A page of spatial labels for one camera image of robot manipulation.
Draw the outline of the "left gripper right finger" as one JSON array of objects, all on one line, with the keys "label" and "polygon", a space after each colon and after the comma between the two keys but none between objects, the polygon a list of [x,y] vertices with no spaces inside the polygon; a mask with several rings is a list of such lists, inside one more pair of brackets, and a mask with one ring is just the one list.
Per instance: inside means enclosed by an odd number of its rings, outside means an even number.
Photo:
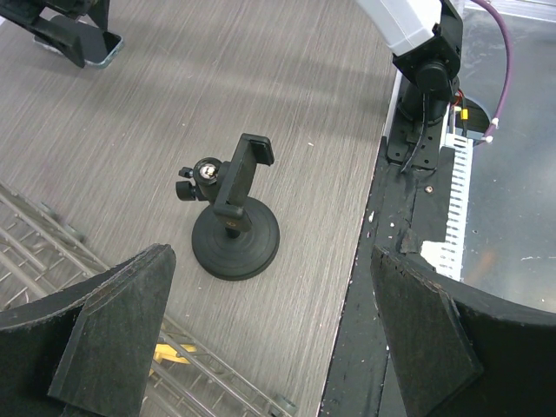
[{"label": "left gripper right finger", "polygon": [[387,339],[409,416],[553,416],[555,315],[421,265],[389,279]]}]

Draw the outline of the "black smartphone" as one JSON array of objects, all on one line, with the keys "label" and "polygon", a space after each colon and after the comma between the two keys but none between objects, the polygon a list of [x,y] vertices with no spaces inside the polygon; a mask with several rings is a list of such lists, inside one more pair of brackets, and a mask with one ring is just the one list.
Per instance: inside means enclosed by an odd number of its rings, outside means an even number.
[{"label": "black smartphone", "polygon": [[123,47],[121,36],[87,24],[82,19],[73,20],[58,15],[52,17],[50,23],[60,29],[63,35],[69,35],[69,40],[45,40],[39,35],[34,35],[34,42],[46,50],[66,57],[80,68],[105,68]]}]

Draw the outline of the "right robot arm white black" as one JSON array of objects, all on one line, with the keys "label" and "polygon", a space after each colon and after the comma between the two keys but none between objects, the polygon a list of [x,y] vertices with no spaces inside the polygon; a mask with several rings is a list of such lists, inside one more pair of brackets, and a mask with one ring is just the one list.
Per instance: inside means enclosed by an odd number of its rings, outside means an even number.
[{"label": "right robot arm white black", "polygon": [[[449,1],[360,1],[409,81],[399,110],[436,124],[459,85],[463,22]],[[107,65],[122,37],[109,31],[108,1],[3,1],[1,18],[76,66]]]}]

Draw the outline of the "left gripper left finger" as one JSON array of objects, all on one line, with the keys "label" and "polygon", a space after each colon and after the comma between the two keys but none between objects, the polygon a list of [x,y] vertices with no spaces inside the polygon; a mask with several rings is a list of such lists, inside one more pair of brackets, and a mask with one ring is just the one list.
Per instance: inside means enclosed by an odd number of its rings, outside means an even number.
[{"label": "left gripper left finger", "polygon": [[1,313],[3,416],[137,416],[175,272],[153,244]]}]

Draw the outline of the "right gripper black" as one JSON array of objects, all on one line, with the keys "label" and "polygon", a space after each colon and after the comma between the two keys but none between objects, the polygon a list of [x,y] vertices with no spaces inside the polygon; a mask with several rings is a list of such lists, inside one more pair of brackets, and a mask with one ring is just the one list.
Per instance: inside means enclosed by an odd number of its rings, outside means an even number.
[{"label": "right gripper black", "polygon": [[65,16],[107,17],[109,0],[52,0],[20,1],[1,0],[1,17],[18,25],[45,41],[67,57],[73,64],[83,68],[85,59],[79,36],[64,27],[41,17],[44,8]]}]

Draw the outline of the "black phone stand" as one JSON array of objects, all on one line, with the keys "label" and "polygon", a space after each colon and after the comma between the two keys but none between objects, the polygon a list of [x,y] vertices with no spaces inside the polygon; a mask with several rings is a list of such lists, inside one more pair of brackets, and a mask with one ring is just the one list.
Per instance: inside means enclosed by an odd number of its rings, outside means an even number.
[{"label": "black phone stand", "polygon": [[178,199],[208,203],[195,221],[191,244],[196,260],[215,278],[245,281],[277,255],[279,223],[266,204],[248,195],[256,168],[274,162],[266,136],[244,133],[229,161],[204,157],[179,170]]}]

